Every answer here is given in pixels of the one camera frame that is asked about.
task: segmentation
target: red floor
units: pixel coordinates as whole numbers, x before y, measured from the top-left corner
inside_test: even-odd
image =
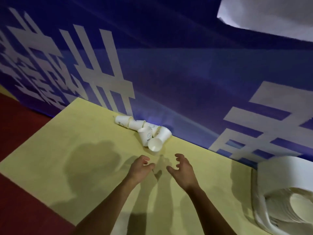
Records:
[[[0,161],[51,118],[0,94]],[[69,234],[74,226],[0,174],[0,235]]]

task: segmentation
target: person's right arm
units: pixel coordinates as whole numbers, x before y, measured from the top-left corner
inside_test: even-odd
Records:
[[[214,207],[206,193],[200,188],[193,167],[188,159],[183,154],[175,154],[175,156],[179,162],[176,165],[178,170],[171,166],[167,166],[166,169],[174,177],[178,185],[189,195],[198,213],[205,235],[236,235]]]

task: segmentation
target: stack of cups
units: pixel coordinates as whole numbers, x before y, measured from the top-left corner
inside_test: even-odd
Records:
[[[138,131],[142,145],[149,147],[153,152],[160,151],[165,141],[172,135],[166,127],[151,124],[145,120],[134,120],[132,116],[116,116],[115,123]]]
[[[269,197],[266,207],[269,216],[280,221],[313,223],[313,201],[301,194],[286,193]]]

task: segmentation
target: person's left arm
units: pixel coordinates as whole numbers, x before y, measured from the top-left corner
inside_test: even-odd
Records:
[[[149,160],[144,155],[137,158],[125,179],[76,226],[72,235],[109,235],[131,191],[155,167],[154,163],[144,165]]]

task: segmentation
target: yellow tabletop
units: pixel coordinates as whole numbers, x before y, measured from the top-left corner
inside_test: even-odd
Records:
[[[192,202],[165,169],[182,153],[238,235],[268,234],[253,220],[250,167],[173,136],[151,154],[137,132],[114,123],[116,115],[77,98],[3,160],[0,172],[76,225],[144,154],[157,164],[156,176],[132,191],[112,234],[203,234]]]

